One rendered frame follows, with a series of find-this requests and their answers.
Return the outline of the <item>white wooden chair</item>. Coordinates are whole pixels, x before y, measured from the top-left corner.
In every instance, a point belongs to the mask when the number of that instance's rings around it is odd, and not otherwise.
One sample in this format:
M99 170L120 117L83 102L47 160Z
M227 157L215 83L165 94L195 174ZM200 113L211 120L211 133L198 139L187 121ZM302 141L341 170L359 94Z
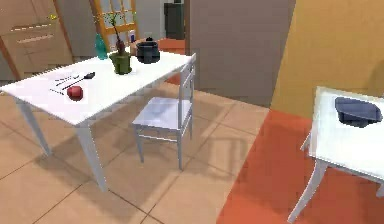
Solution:
M182 137L186 130L193 136L193 98L197 54L193 53L180 71L178 98L153 97L133 120L137 149L140 161L144 161L142 138L161 140L177 144L178 167L182 164ZM143 134L143 131L156 130L173 133L175 139Z

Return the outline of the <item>red apple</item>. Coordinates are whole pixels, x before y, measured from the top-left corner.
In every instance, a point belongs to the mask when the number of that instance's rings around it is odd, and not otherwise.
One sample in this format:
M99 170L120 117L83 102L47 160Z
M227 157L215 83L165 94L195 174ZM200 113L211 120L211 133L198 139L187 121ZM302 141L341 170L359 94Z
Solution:
M73 101L80 101L83 98L83 89L80 86L71 86L67 89L67 95Z

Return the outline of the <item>teal glass bottle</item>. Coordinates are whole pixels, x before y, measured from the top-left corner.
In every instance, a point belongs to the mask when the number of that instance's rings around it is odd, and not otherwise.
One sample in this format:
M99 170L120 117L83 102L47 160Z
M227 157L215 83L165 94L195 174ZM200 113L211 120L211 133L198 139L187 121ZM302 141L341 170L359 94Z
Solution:
M107 49L106 49L104 40L99 33L97 33L95 37L95 50L96 50L97 57L100 60L105 60L108 58Z

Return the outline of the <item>orange framed window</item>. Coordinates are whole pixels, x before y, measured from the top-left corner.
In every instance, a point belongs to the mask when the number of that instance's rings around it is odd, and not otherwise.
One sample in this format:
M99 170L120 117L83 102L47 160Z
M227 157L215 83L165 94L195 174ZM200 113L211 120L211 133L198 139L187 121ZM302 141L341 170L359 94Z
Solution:
M139 38L136 0L89 0L94 24L108 51L116 50L118 39L129 45Z

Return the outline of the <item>white side table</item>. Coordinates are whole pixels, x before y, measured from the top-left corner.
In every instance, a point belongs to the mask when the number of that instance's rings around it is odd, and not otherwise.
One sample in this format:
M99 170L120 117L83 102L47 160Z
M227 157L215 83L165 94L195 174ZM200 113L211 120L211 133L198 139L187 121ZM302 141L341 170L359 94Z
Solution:
M318 86L310 133L301 150L315 160L307 187L288 216L293 223L316 192L328 167L380 184L377 197L384 197L384 119L364 128L342 124L335 108L338 97L377 106L384 115L384 98Z

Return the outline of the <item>black cooking pot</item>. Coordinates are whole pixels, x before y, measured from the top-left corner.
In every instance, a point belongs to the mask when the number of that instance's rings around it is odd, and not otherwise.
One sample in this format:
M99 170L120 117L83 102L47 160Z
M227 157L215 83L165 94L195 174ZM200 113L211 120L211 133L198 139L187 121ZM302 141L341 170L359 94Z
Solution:
M151 37L148 37L145 41L136 45L136 57L139 62L144 64L156 63L160 60L160 51L158 43Z

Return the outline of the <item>green potted house plant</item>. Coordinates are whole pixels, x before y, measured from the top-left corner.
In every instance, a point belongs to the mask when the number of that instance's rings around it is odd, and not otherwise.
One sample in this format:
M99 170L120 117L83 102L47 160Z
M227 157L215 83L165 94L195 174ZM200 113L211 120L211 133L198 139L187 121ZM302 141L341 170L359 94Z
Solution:
M109 58L111 59L114 65L115 73L119 75L124 75L130 73L132 71L132 68L130 66L131 54L126 51L125 42L121 39L117 29L117 19L121 17L121 12L108 12L104 14L97 14L95 16L97 22L100 22L101 20L106 20L112 25L113 31L116 35L116 51L110 53Z

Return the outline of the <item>white dining table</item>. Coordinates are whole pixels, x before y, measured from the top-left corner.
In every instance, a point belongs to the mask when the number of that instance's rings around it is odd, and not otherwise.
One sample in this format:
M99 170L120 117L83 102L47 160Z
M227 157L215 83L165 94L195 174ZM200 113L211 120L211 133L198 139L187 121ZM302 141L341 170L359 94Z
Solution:
M107 185L92 138L92 123L109 115L123 103L135 99L147 88L180 72L189 58L169 52L162 52L160 60L152 64L143 64L133 58L130 60L132 72L118 75L114 72L111 60L93 57L2 86L0 90L14 98L45 154L49 155L51 150L31 111L33 107L74 127L99 188L105 191ZM56 86L69 77L82 78L90 72L95 72L92 79L72 79ZM71 86L83 89L80 101L68 97L67 89ZM50 91L50 88L61 88L65 95Z

